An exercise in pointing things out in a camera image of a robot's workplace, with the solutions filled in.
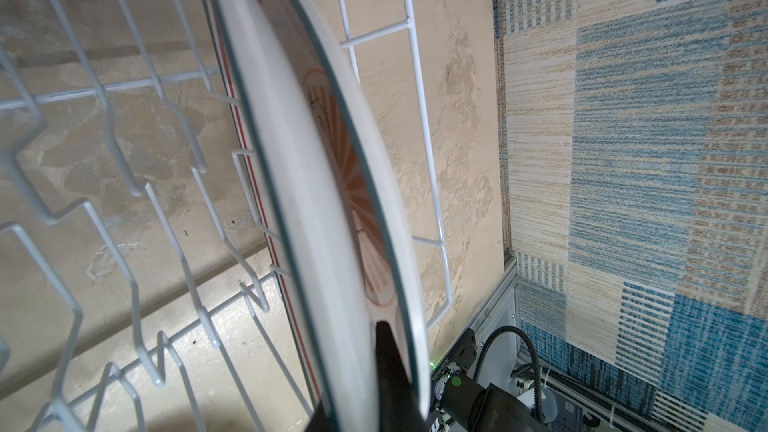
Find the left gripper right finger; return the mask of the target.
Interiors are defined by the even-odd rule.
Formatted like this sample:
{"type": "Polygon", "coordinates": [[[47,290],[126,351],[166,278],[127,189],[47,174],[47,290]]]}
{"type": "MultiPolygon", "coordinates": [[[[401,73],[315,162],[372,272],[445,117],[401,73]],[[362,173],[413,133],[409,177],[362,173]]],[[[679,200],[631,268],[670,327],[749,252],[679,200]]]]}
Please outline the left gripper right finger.
{"type": "Polygon", "coordinates": [[[402,364],[391,327],[379,321],[375,327],[378,374],[379,426],[386,431],[427,431],[428,426],[402,364]]]}

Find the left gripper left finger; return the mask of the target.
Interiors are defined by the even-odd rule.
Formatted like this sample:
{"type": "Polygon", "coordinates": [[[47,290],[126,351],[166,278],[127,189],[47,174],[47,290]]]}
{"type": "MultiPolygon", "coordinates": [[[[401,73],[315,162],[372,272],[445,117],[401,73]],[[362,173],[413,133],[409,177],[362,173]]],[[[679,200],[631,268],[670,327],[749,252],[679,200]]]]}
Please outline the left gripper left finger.
{"type": "Polygon", "coordinates": [[[318,403],[309,423],[305,428],[305,432],[329,432],[330,422],[324,411],[323,404],[318,403]]]}

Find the white round plate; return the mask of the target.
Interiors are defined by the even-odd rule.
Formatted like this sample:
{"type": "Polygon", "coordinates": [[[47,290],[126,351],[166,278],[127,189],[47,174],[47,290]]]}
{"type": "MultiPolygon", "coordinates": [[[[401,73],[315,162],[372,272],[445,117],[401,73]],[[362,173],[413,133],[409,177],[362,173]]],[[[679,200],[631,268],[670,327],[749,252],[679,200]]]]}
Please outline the white round plate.
{"type": "Polygon", "coordinates": [[[369,312],[389,324],[422,415],[432,400],[420,273],[400,189],[349,59],[310,0],[258,0],[280,8],[297,76],[327,140],[354,225],[369,312]]]}
{"type": "Polygon", "coordinates": [[[293,67],[257,0],[211,0],[339,431],[376,431],[374,332],[346,211],[293,67]]]}

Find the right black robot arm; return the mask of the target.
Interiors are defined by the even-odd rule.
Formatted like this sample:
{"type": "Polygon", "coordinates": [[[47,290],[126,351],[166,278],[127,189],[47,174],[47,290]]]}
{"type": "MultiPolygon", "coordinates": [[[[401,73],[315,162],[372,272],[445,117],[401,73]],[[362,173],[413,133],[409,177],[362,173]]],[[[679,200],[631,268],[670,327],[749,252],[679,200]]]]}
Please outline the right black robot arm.
{"type": "Polygon", "coordinates": [[[601,419],[585,412],[545,386],[532,340],[520,328],[504,325],[476,346],[475,332],[465,330],[433,372],[430,431],[595,431],[601,419]],[[530,360],[512,371],[513,379],[529,375],[531,386],[515,396],[493,383],[479,382],[494,342],[513,334],[530,360]]]}

